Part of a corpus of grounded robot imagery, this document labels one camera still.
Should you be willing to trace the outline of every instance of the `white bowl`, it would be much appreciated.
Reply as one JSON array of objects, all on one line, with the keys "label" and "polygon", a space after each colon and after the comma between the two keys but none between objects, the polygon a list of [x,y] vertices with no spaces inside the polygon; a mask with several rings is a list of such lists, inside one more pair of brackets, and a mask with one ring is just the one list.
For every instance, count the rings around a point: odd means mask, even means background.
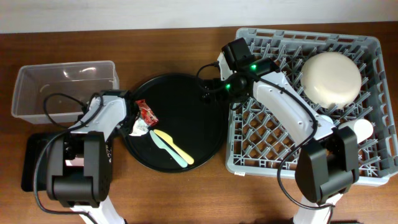
[{"label": "white bowl", "polygon": [[323,108],[352,103],[361,89],[361,74],[351,59],[338,52],[310,58],[302,68],[304,93]]}]

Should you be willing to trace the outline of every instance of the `white wall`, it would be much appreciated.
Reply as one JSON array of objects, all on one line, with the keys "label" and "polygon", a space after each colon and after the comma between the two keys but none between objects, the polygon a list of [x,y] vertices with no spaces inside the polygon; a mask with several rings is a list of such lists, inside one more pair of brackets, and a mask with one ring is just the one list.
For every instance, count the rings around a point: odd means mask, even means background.
[{"label": "white wall", "polygon": [[0,0],[0,33],[398,21],[398,0]]}]

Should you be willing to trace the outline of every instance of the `black plate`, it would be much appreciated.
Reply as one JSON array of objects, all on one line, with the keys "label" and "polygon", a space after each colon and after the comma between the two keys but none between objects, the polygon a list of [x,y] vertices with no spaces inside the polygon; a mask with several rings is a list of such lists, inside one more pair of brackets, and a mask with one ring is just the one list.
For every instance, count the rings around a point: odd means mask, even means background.
[{"label": "black plate", "polygon": [[182,168],[165,149],[155,145],[149,133],[126,137],[129,152],[151,169],[161,172],[194,169],[209,160],[226,139],[228,107],[216,100],[215,95],[204,96],[191,75],[173,73],[156,77],[139,87],[133,97],[145,99],[158,117],[159,122],[151,129],[169,134],[195,160]]}]

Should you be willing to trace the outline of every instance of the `yellow plastic spoon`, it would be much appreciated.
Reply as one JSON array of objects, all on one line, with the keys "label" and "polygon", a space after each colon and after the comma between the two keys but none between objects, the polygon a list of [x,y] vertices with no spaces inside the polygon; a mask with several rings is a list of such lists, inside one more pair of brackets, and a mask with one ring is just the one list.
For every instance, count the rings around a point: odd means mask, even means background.
[{"label": "yellow plastic spoon", "polygon": [[180,149],[178,146],[176,146],[173,142],[173,138],[169,136],[167,133],[155,129],[154,132],[161,137],[167,144],[169,144],[173,149],[190,165],[193,164],[193,158],[188,155],[186,152],[184,152],[182,149]]}]

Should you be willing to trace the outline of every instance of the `wood surface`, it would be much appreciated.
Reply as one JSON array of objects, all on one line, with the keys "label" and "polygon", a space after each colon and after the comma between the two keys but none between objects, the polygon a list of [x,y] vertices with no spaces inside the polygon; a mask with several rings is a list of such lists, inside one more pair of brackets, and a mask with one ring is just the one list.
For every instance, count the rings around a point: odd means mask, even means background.
[{"label": "wood surface", "polygon": [[[262,26],[336,34],[370,35],[382,46],[394,119],[398,121],[398,22]],[[83,223],[78,216],[42,212],[32,193],[21,190],[27,138],[54,131],[11,116],[18,70],[23,65],[112,60],[120,89],[167,72],[195,74],[216,60],[220,48],[234,39],[238,27],[164,30],[116,30],[0,35],[0,222]],[[205,77],[217,77],[206,72]],[[272,223],[288,220],[298,207],[280,191],[272,177],[240,177],[225,168],[225,145],[205,165],[182,174],[164,174],[138,163],[120,138],[114,143],[114,180],[109,196],[129,223]],[[284,180],[297,199],[294,180]],[[333,220],[396,223],[398,177],[381,187],[352,187],[337,204]],[[62,210],[48,200],[48,208]]]}]

